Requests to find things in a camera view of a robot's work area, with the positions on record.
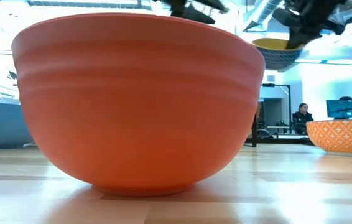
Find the white wall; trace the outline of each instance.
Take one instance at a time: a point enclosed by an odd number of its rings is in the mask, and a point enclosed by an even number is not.
[[[291,112],[294,113],[298,110],[299,104],[303,102],[302,95],[302,76],[300,74],[299,66],[294,66],[288,71],[284,72],[282,84],[290,85],[290,105],[288,96],[284,96],[282,99],[282,119],[285,122],[289,122],[289,106]]]
[[[267,81],[267,76],[273,75],[275,77],[274,82]],[[265,70],[262,83],[273,83],[273,84],[282,84],[282,73],[279,73],[274,70]],[[261,87],[260,98],[261,99],[281,99],[285,97],[286,94],[279,87]]]

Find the orange bowl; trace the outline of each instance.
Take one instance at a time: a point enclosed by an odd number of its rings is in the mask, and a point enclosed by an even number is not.
[[[306,125],[314,145],[330,154],[352,156],[352,120],[312,121]]]
[[[222,169],[246,139],[264,60],[184,19],[84,14],[12,43],[26,123],[59,169],[118,195],[173,194]]]

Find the computer monitor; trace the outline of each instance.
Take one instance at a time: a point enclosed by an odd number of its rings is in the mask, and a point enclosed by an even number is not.
[[[329,118],[352,118],[352,101],[327,100],[327,114]]]

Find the bowl base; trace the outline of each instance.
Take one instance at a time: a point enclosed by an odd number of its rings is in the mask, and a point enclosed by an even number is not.
[[[181,187],[169,187],[169,188],[158,188],[158,189],[115,189],[111,187],[100,187],[93,185],[92,188],[111,195],[123,196],[123,197],[159,197],[173,194],[179,194],[184,191],[193,188],[192,185],[186,185]]]
[[[352,156],[352,153],[348,152],[327,152],[327,154],[332,156]]]

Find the robotic arm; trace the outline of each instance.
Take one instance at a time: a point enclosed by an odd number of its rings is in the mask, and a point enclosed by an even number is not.
[[[172,13],[170,16],[181,17],[184,19],[190,19],[205,24],[215,24],[215,20],[210,16],[194,9],[192,4],[189,7],[185,7],[187,0],[161,0],[163,3],[170,5]],[[197,0],[205,6],[209,6],[213,9],[217,9],[220,13],[228,12],[228,9],[219,0]]]
[[[228,11],[219,0],[197,0],[198,2],[220,10]],[[285,9],[278,8],[273,18],[289,27],[289,41],[287,49],[294,49],[320,38],[323,29],[332,30],[337,35],[345,31],[345,26],[329,21],[328,18],[339,4],[347,0],[285,0]],[[214,24],[215,20],[196,10],[190,5],[185,7],[187,0],[162,0],[170,5],[171,16],[182,17],[193,21]]]
[[[285,9],[278,8],[273,18],[289,27],[287,49],[294,49],[321,37],[321,30],[332,30],[336,35],[345,31],[345,26],[328,18],[339,4],[347,0],[286,0]]]

